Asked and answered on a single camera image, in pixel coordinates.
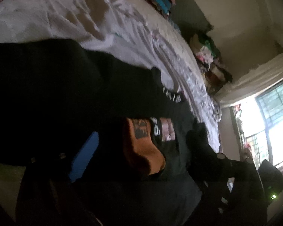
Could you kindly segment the black long-sleeve sweater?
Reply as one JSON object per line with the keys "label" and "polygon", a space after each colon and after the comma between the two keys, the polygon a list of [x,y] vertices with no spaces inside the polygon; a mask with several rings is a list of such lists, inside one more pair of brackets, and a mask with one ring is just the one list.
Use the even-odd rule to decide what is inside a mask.
{"label": "black long-sleeve sweater", "polygon": [[104,225],[185,224],[201,200],[186,135],[200,130],[157,68],[72,40],[0,43],[0,163],[49,164],[98,133],[75,198]]}

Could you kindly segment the pile of mixed clothes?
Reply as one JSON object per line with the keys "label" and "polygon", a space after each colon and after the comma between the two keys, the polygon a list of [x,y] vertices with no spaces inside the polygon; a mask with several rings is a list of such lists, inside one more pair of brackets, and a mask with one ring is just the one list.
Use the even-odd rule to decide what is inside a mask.
{"label": "pile of mixed clothes", "polygon": [[210,94],[216,94],[225,84],[233,81],[212,38],[202,32],[195,33],[190,38],[189,46]]}

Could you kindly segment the window with grille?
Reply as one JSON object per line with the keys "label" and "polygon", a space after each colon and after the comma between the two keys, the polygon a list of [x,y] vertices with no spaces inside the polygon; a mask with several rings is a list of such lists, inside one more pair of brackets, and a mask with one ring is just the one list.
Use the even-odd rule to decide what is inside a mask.
{"label": "window with grille", "polygon": [[231,107],[242,147],[249,147],[256,168],[264,160],[283,165],[283,80]]}

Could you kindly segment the cream curtain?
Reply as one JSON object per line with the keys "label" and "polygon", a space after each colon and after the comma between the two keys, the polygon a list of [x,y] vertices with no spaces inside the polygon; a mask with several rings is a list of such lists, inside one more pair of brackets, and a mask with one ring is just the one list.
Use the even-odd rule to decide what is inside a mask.
{"label": "cream curtain", "polygon": [[233,83],[226,84],[215,95],[223,108],[240,103],[283,79],[283,53],[252,69]]}

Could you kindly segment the beige bed sheet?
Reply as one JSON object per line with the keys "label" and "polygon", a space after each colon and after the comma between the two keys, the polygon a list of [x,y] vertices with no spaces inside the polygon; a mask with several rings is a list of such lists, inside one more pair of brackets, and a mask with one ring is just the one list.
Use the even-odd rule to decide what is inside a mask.
{"label": "beige bed sheet", "polygon": [[199,78],[202,77],[198,68],[196,59],[191,48],[183,37],[176,31],[173,26],[164,19],[151,5],[145,0],[126,0],[131,3],[135,9],[146,20],[149,27],[157,30],[161,36],[171,45],[176,54],[183,59],[189,70]]}

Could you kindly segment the dark grey headboard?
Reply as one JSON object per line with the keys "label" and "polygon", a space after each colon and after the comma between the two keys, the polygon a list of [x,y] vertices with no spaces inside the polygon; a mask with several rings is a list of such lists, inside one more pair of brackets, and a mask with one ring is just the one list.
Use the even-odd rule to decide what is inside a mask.
{"label": "dark grey headboard", "polygon": [[189,39],[196,31],[207,33],[213,29],[194,0],[175,0],[170,17],[178,25],[184,38]]}

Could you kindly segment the lilac printed duvet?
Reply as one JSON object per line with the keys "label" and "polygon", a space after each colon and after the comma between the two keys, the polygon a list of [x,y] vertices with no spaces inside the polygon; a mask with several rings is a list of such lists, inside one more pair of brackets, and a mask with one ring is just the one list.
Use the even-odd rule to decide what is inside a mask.
{"label": "lilac printed duvet", "polygon": [[208,142],[220,150],[218,108],[204,81],[186,66],[171,45],[126,0],[2,0],[0,42],[72,39],[87,50],[161,70],[167,89],[183,92],[192,113],[208,130]]}

